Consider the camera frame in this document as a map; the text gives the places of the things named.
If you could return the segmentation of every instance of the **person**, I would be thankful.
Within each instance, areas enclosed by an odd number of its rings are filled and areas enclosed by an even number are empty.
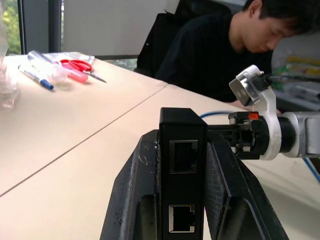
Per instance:
[[[319,29],[318,0],[247,0],[236,14],[186,23],[175,36],[156,79],[241,107],[229,82],[250,65],[272,72],[283,38]]]

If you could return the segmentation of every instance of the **green foliage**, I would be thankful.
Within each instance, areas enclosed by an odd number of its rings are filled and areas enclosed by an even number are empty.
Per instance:
[[[6,26],[7,54],[21,54],[19,14],[17,0],[4,0],[3,23]]]

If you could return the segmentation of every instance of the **cable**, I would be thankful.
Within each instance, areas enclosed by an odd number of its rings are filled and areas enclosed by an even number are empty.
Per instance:
[[[313,173],[314,177],[317,179],[318,183],[320,184],[320,174],[317,172],[313,164],[311,163],[310,159],[304,157],[303,158],[305,164],[308,166],[310,171]]]
[[[207,112],[205,114],[200,115],[200,118],[204,119],[206,117],[210,117],[210,116],[216,116],[216,115],[229,115],[232,114],[231,111],[211,111],[211,112]]]
[[[229,115],[231,113],[232,113],[231,111],[211,111],[211,112],[207,112],[207,113],[200,115],[200,118],[204,119],[204,118],[207,118],[210,116]],[[314,177],[316,178],[316,180],[318,181],[318,183],[320,184],[320,174],[317,172],[317,170],[315,169],[315,167],[313,166],[311,161],[306,157],[304,157],[303,160],[304,160],[305,164],[307,165],[307,167],[312,172],[312,174],[314,175]]]

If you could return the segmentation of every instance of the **plastic bag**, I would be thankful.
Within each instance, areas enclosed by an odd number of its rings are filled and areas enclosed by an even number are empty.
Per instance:
[[[19,88],[12,71],[7,68],[5,56],[8,50],[7,29],[3,23],[4,10],[0,9],[0,115],[16,105],[19,96]]]

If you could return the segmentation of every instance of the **blue marker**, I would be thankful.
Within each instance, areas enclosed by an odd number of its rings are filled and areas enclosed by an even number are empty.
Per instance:
[[[29,78],[31,78],[32,80],[34,80],[35,82],[43,86],[44,88],[49,90],[54,89],[54,86],[50,82],[48,82],[45,78],[43,78],[41,74],[38,71],[36,71],[34,68],[20,65],[18,66],[18,69],[20,72],[24,73],[25,75],[27,75]]]

